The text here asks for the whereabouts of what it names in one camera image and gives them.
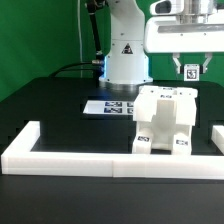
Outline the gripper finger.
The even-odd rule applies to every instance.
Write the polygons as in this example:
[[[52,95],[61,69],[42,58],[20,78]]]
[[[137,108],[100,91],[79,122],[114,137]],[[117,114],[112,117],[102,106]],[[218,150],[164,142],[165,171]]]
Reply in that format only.
[[[205,61],[203,62],[202,65],[200,65],[200,74],[205,74],[207,72],[208,65],[211,60],[212,60],[212,53],[206,52],[205,53]]]
[[[180,59],[180,53],[172,53],[172,60],[174,62],[177,74],[181,74],[181,62],[179,59]]]

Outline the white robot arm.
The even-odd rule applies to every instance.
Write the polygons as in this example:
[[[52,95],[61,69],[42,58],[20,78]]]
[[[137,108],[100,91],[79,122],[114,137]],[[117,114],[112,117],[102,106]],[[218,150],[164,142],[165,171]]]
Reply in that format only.
[[[103,54],[95,13],[110,10],[111,47]],[[157,0],[146,19],[136,0],[87,0],[98,76],[103,86],[137,86],[152,80],[149,53],[170,53],[176,72],[197,81],[215,52],[224,52],[224,3],[217,0]]]

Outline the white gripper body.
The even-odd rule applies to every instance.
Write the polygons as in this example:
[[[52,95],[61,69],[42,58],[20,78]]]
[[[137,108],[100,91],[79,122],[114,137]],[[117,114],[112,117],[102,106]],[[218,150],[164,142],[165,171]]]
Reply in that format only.
[[[217,0],[158,0],[150,5],[147,53],[224,52],[224,3]]]

